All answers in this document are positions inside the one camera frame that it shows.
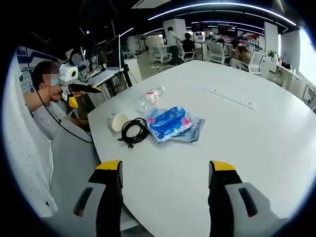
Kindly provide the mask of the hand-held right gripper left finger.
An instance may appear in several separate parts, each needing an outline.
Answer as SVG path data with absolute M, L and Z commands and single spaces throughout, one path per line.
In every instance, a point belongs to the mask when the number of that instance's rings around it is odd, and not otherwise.
M 107 161 L 58 187 L 53 228 L 61 237 L 119 237 L 123 206 L 122 161 Z

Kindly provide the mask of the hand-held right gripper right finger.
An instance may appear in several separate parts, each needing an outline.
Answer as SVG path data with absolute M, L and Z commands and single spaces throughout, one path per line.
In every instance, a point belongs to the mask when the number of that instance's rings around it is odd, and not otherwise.
M 210 161 L 208 187 L 212 237 L 271 237 L 288 221 L 278 218 L 270 200 L 229 163 Z

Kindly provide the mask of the person's left hand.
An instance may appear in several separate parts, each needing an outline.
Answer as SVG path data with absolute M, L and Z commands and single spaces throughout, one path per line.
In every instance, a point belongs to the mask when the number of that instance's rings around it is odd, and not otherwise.
M 52 101 L 62 100 L 62 90 L 61 85 L 57 84 L 54 86 L 49 86 L 48 88 L 49 96 Z

